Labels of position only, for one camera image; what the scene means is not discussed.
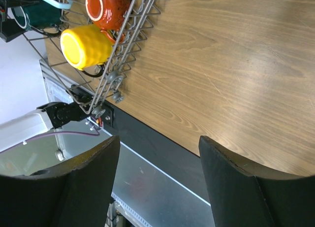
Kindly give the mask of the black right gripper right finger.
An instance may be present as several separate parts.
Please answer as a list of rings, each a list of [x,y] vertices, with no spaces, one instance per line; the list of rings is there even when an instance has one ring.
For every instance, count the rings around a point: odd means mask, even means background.
[[[278,171],[199,139],[206,187],[217,227],[313,227],[315,177]]]

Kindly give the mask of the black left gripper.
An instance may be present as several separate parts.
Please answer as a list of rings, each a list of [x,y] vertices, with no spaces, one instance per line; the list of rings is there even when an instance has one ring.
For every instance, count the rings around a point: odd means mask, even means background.
[[[6,0],[0,0],[0,21],[0,38],[4,42],[10,42],[26,32],[15,20],[7,20]]]

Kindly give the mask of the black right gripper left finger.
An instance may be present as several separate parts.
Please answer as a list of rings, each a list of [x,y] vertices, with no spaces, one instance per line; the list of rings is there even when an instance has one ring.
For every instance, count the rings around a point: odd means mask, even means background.
[[[112,136],[32,175],[0,177],[2,227],[103,227],[120,155]]]

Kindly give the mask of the dark green mug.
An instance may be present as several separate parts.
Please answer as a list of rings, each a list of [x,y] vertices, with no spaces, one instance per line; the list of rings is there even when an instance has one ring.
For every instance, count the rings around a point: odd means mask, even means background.
[[[62,10],[46,2],[12,7],[11,11],[17,25],[25,31],[35,31],[47,37],[58,37],[62,33]]]

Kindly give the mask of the yellow enamel mug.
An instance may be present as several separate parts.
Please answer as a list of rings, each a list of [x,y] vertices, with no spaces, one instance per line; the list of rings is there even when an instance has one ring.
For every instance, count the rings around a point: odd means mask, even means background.
[[[98,78],[113,51],[115,38],[95,24],[66,29],[60,36],[62,53],[67,62],[85,75]]]

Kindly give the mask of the red black patterned cup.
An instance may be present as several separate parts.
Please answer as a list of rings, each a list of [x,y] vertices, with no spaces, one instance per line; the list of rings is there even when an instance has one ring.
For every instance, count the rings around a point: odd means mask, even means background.
[[[85,0],[86,12],[101,30],[119,30],[131,0]]]

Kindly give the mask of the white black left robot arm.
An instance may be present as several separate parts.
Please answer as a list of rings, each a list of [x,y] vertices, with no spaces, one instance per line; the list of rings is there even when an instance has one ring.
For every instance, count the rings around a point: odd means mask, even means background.
[[[51,102],[0,125],[0,151],[45,137],[51,129],[58,129],[71,121],[87,118],[75,102]]]

